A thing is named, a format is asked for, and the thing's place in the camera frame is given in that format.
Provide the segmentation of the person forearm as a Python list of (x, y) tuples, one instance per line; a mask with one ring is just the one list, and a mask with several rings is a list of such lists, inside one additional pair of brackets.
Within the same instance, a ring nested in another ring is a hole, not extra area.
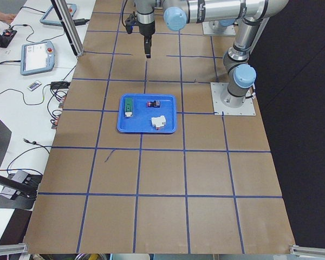
[(0, 21), (10, 24), (16, 17), (16, 14), (6, 14), (0, 12)]

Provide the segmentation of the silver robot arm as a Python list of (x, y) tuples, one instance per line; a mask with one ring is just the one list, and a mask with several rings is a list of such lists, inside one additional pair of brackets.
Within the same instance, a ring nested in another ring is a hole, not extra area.
[(238, 22), (238, 28), (231, 34), (233, 45), (223, 57), (230, 82), (221, 92), (220, 99), (227, 107), (239, 108), (255, 83), (256, 71), (248, 65), (248, 59), (252, 45), (259, 37), (261, 24), (283, 10), (287, 3), (275, 0), (134, 1), (136, 10), (123, 21), (123, 26), (128, 34), (134, 26), (139, 28), (144, 37), (145, 55), (150, 58), (155, 8), (162, 8), (165, 24), (172, 31), (197, 23), (203, 26), (205, 35), (227, 37), (233, 24)]

